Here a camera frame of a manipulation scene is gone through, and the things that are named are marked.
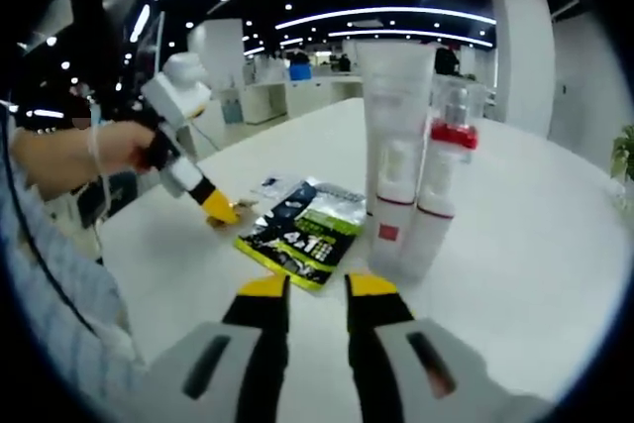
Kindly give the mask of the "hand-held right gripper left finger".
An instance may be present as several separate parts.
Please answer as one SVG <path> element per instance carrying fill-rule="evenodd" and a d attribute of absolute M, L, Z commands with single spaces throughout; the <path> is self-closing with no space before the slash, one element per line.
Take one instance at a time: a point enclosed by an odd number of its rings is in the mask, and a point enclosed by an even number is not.
<path fill-rule="evenodd" d="M 288 365 L 289 278 L 252 280 L 150 366 L 144 422 L 274 422 Z"/>

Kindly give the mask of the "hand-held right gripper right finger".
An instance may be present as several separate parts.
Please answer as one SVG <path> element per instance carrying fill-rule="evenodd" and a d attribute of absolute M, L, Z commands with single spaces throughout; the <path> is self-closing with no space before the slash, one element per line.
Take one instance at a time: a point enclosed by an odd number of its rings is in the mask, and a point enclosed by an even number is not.
<path fill-rule="evenodd" d="M 349 365 L 365 422 L 542 422 L 550 402 L 513 393 L 483 357 L 430 319 L 417 319 L 398 289 L 368 273 L 345 277 Z"/>

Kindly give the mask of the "person's left hand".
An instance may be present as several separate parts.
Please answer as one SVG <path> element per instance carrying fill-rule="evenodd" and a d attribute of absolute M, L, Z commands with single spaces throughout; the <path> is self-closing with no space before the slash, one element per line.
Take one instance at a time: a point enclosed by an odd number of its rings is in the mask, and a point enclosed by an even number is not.
<path fill-rule="evenodd" d="M 148 172 L 147 151 L 155 133 L 136 122 L 115 122 L 100 127 L 96 146 L 100 170 L 114 174 L 125 170 Z"/>

